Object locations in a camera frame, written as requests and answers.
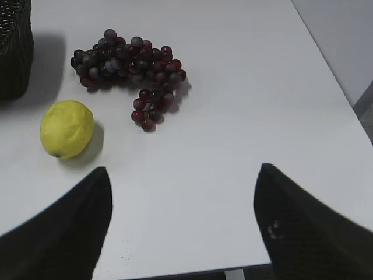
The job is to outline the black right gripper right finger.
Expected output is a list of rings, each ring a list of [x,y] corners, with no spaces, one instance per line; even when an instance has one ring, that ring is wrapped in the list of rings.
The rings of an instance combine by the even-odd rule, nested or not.
[[[254,213],[276,279],[372,279],[372,232],[270,163],[258,174]]]

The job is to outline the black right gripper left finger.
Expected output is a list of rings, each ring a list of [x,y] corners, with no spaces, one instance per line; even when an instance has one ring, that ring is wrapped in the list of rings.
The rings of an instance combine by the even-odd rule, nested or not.
[[[1,279],[92,279],[112,216],[105,167],[1,236]]]

